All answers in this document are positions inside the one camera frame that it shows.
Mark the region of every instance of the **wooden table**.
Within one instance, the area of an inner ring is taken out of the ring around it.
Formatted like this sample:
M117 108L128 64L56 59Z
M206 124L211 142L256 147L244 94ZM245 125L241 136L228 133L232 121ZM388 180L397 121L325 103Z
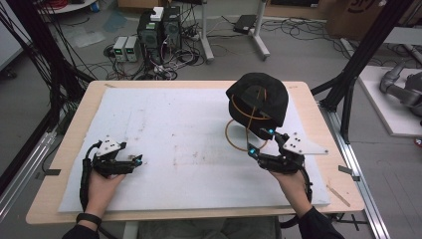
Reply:
M83 139L107 88L228 89L233 84L234 81L92 82L50 167L52 169L61 169L62 171L58 176L45 177L27 214L27 222L29 224L52 224L75 221L78 213L60 213L58 208L62 201L74 160L80 151ZM319 112L310 89L302 82L284 82L284 84L290 96L294 99L308 138L329 151L328 155L316 156L316 163L326 184L331 204L318 207L317 210L322 213L363 210L362 197L351 176L338 171L338 166L345 166L345 163ZM107 213L104 221L262 216L293 213L294 210L290 207L123 211Z

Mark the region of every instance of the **computer tower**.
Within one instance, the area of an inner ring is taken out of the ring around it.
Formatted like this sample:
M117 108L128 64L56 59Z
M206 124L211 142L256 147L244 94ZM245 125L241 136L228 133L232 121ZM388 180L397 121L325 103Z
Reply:
M137 27L137 35L140 42L140 50L142 52L143 61L148 66L162 65L162 59L165 52L163 46L163 28L162 22L153 22L150 20L151 13L143 13L139 18Z
M167 47L171 50L181 49L182 39L180 35L180 7L174 6L164 8L162 24L164 26L164 39L167 39Z

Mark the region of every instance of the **black pole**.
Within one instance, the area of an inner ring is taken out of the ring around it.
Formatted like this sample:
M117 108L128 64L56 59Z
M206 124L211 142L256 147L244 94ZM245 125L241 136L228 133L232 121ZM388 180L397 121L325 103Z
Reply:
M336 111L338 104L344 98L340 133L346 143L349 143L348 127L354 84L412 2L413 0L389 0L342 73L336 79L312 89L313 94L316 95L331 88L326 98L320 102L323 108L331 112Z

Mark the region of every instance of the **black cap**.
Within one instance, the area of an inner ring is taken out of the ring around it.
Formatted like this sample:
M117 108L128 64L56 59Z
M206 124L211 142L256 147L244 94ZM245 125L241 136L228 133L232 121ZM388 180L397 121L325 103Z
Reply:
M249 130L260 139L272 138L261 128L275 130L283 126L289 94L280 80L264 73L249 73L233 84L226 95L233 120L248 127L253 113Z

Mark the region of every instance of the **white paper sheet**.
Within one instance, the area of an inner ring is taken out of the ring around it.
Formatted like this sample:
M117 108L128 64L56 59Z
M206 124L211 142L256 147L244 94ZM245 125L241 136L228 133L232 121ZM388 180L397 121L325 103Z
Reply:
M108 89L75 160L60 212L80 211L82 160L89 147L107 135L126 141L117 160L143 154L143 165L117 189L107 210L235 208L289 205L278 182L246 152L232 147L224 129L231 119L224 89ZM246 147L243 127L229 135ZM304 133L290 99L278 132ZM254 145L260 145L252 138ZM278 154L269 141L262 152ZM329 197L315 159L306 157L314 184L313 204Z

